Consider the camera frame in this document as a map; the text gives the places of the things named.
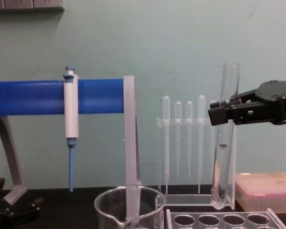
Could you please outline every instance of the blue cylinder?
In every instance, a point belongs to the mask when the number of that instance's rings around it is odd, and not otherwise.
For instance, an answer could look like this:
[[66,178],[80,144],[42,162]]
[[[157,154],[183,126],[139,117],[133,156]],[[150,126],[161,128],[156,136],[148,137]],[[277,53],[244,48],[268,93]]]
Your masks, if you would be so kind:
[[[123,79],[79,80],[79,113],[123,113]],[[64,114],[63,81],[0,82],[0,116]]]

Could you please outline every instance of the pink pipette tip box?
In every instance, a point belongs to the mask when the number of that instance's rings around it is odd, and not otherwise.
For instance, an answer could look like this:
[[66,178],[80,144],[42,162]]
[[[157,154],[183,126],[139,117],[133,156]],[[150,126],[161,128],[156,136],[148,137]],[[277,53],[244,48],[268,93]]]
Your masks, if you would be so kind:
[[245,211],[286,213],[286,173],[237,174],[235,196]]

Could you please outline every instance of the micropipette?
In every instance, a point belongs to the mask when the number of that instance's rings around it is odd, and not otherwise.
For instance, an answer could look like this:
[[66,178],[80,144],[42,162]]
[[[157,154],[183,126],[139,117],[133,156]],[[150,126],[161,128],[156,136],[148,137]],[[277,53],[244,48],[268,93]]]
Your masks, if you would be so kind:
[[186,102],[186,119],[187,119],[187,163],[189,177],[191,177],[191,157],[192,157],[192,119],[193,119],[193,103]]
[[166,193],[168,189],[168,180],[170,177],[170,137],[169,137],[169,125],[170,125],[170,97],[164,96],[163,103],[163,123],[164,123],[164,156],[165,156],[165,187]]
[[[211,100],[210,104],[216,103],[215,100]],[[214,152],[215,152],[215,126],[210,125],[210,168],[211,174],[213,174],[214,167]]]
[[74,74],[75,67],[66,66],[68,71],[64,77],[64,114],[65,137],[69,147],[69,189],[73,192],[74,182],[74,150],[78,138],[78,75]]
[[199,122],[199,147],[198,147],[198,193],[202,177],[203,151],[204,151],[204,115],[205,115],[205,96],[201,95],[198,99],[198,122]]
[[182,104],[180,101],[175,103],[175,121],[176,121],[176,163],[177,163],[177,177],[179,177],[180,167],[180,124],[181,124]]

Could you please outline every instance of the transfer pipette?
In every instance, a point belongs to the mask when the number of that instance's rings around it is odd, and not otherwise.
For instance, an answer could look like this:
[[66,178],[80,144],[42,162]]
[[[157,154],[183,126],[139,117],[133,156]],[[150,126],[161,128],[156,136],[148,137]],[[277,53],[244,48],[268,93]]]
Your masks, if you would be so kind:
[[164,122],[164,156],[165,156],[165,188],[166,193],[168,189],[168,180],[170,177],[170,137],[169,137],[169,125],[170,125],[170,97],[164,96],[163,103],[163,122]]
[[203,153],[204,153],[204,115],[205,115],[205,96],[201,95],[198,99],[198,122],[199,122],[199,147],[198,147],[198,193],[202,177]]
[[[216,103],[215,100],[211,100],[210,104]],[[216,126],[210,125],[210,168],[211,174],[213,174],[214,167],[214,152],[215,152],[215,128]]]
[[180,124],[181,124],[182,104],[180,101],[175,103],[175,121],[176,121],[176,163],[177,163],[177,177],[179,177],[180,167]]
[[189,177],[191,177],[191,157],[192,157],[192,119],[193,119],[193,103],[186,102],[186,119],[187,119],[187,163]]

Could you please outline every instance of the test tube rack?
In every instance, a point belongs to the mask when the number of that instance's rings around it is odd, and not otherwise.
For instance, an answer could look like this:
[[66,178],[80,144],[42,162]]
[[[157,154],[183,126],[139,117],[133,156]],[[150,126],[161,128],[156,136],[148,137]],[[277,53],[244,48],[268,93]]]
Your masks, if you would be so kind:
[[167,229],[286,229],[270,208],[263,212],[177,213],[166,210]]
[[[210,119],[205,117],[205,101],[204,95],[199,96],[198,107],[195,109],[197,117],[194,117],[192,101],[186,102],[185,117],[182,115],[182,103],[177,101],[174,103],[174,118],[171,118],[170,98],[164,96],[162,99],[163,118],[157,118],[158,189],[165,194],[167,206],[211,206],[212,196],[200,194],[202,177],[205,178],[206,173],[209,182],[212,182],[217,136],[216,126],[212,126]],[[180,166],[185,158],[187,166],[185,163],[184,166]],[[236,128],[233,131],[226,202],[226,206],[230,206],[231,209],[235,208],[235,158]],[[172,194],[170,185],[198,185],[198,194],[194,190],[187,190],[186,194]]]

